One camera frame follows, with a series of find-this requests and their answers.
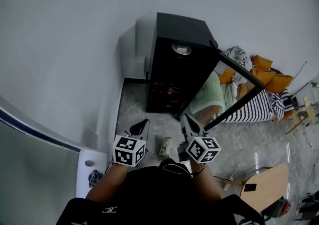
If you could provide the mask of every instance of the open cabinet door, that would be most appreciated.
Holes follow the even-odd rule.
[[[189,97],[175,115],[191,115],[204,126],[205,131],[242,109],[264,89],[263,83],[245,68],[213,45],[210,49],[216,66],[197,93]]]

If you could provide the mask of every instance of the cable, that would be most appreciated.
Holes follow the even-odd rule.
[[[252,166],[252,167],[251,167],[250,169],[248,169],[248,170],[244,170],[244,169],[241,169],[241,168],[236,168],[236,169],[233,171],[233,173],[231,174],[231,177],[234,176],[234,174],[235,174],[235,172],[236,172],[237,170],[240,170],[240,171],[243,171],[243,172],[247,173],[249,170],[251,170],[252,168],[254,168],[254,167],[256,167],[256,166],[258,166],[258,164],[255,164],[254,166]]]
[[[106,169],[105,169],[104,174],[106,174],[106,172],[108,171],[108,169],[109,169],[109,167],[110,167],[111,164],[114,164],[114,162],[113,162],[113,161],[110,161],[110,162],[109,162],[109,164],[107,165],[107,167],[106,167]]]
[[[165,166],[163,167],[163,170],[168,171],[168,172],[171,172],[171,173],[174,173],[174,174],[177,174],[177,175],[189,175],[190,177],[191,177],[191,176],[194,176],[194,175],[197,175],[198,173],[200,173],[201,171],[203,171],[204,168],[205,168],[205,166],[206,166],[206,164],[204,164],[203,167],[202,167],[199,171],[194,172],[194,173],[189,173],[187,170],[185,170],[186,173],[183,174],[183,173],[173,172],[173,171],[170,171],[170,170],[168,170],[168,169],[165,169],[165,167],[166,167],[166,166],[169,166],[169,165],[170,165],[170,166],[176,166],[176,167],[179,167],[179,168],[185,170],[184,168],[182,168],[182,167],[180,167],[180,166],[178,166],[178,165],[176,165],[176,164],[167,164],[167,165],[165,165]]]
[[[304,127],[304,132],[303,132],[303,135],[305,136],[305,138],[306,138],[306,142],[307,142],[307,144],[309,145],[309,147],[310,147],[310,149],[311,149],[311,151],[313,150],[313,145],[312,145],[312,143],[310,142],[308,142],[308,139],[307,139],[307,134],[306,134],[306,127],[308,127],[309,126],[309,123],[307,123],[306,124],[306,126]]]
[[[305,190],[306,190],[306,188],[307,188],[307,186],[308,186],[308,184],[309,184],[310,178],[311,178],[311,176],[313,175],[313,172],[314,172],[314,168],[315,168],[315,167],[316,167],[316,165],[314,164],[313,169],[311,170],[309,179],[308,179],[308,181],[307,181],[307,184],[306,184],[306,186],[305,186],[305,189],[304,189],[303,193],[305,192]]]
[[[231,181],[231,180],[229,180],[229,179],[221,178],[221,177],[219,177],[219,176],[215,176],[215,175],[214,175],[214,177],[216,177],[216,178],[218,178],[218,179],[221,179],[221,180],[226,180],[226,181],[230,181],[230,182],[232,182],[232,181]]]

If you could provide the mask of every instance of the black shirt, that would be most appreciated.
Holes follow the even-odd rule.
[[[70,200],[57,224],[237,224],[227,205],[225,199],[214,205],[205,204],[190,175],[146,167],[129,172],[107,205],[79,198]]]

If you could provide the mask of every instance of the sneaker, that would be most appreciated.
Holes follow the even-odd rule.
[[[165,137],[161,141],[161,146],[160,146],[160,150],[159,150],[159,154],[158,154],[159,160],[163,160],[164,157],[169,158],[169,154],[170,154],[172,145],[173,145],[173,140],[170,137]]]

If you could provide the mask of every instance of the white wall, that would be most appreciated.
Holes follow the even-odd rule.
[[[136,0],[132,14],[152,26],[158,11],[205,20],[220,48],[239,45],[292,76],[307,60],[292,92],[318,73],[319,0]],[[138,53],[150,49],[144,43]]]
[[[105,150],[123,82],[119,0],[0,5],[0,95],[63,137]]]

